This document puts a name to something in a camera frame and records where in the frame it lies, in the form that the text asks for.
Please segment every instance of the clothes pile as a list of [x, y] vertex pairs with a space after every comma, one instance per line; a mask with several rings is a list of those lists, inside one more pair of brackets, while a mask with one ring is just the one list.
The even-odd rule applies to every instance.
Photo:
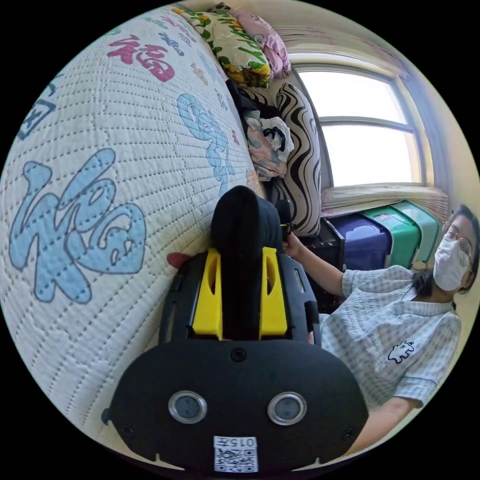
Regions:
[[240, 115], [258, 179], [269, 182], [275, 177], [284, 178], [294, 143], [280, 111], [256, 102], [231, 80], [227, 80], [226, 85]]

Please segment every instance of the hand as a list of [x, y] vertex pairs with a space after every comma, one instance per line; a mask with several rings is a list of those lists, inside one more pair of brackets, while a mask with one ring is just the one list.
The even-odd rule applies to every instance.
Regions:
[[306, 247], [293, 233], [290, 233], [286, 238], [286, 242], [283, 242], [283, 253], [297, 261], [305, 248]]

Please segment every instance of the face mask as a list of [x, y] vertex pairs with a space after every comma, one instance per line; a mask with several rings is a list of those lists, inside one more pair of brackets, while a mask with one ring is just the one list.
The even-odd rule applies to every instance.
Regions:
[[460, 250], [458, 240], [442, 238], [435, 252], [433, 279], [446, 292], [462, 285], [462, 278], [469, 269], [469, 257]]

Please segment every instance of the black and white zebra pattern cushion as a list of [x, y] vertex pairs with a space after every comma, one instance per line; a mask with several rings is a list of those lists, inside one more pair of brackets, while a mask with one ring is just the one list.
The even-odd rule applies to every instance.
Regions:
[[315, 114], [303, 93], [288, 82], [280, 87], [276, 104], [282, 120], [290, 128], [294, 149], [288, 158], [285, 178], [271, 182], [271, 201], [275, 204], [278, 200], [288, 200], [294, 233], [299, 237], [316, 237], [320, 233], [322, 205]]
[[277, 106], [275, 100], [272, 98], [270, 92], [266, 88], [243, 86], [241, 89], [248, 95], [249, 98], [258, 104], [270, 105], [271, 107]]

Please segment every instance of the pillow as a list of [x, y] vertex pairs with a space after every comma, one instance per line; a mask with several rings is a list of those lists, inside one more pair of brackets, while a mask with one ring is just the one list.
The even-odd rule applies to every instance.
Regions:
[[238, 85], [266, 87], [270, 67], [262, 49], [228, 13], [173, 11], [182, 16], [208, 43], [226, 74]]
[[242, 87], [241, 92], [245, 92], [250, 99], [261, 105], [270, 105], [276, 107], [277, 103], [266, 88]]
[[191, 8], [188, 8], [185, 5], [180, 5], [180, 3], [171, 3], [169, 5], [171, 9], [179, 9], [179, 10], [185, 10], [186, 12], [192, 12], [193, 10]]
[[271, 200], [290, 202], [294, 233], [299, 237], [316, 237], [320, 233], [321, 166], [316, 117], [304, 94], [285, 82], [276, 96], [281, 118], [290, 128], [294, 149], [285, 178], [274, 178]]
[[272, 26], [263, 18], [245, 11], [234, 10], [231, 15], [236, 17], [245, 33], [260, 45], [263, 53], [270, 60], [270, 68], [273, 69], [271, 78], [282, 78], [289, 75], [292, 66], [287, 47]]

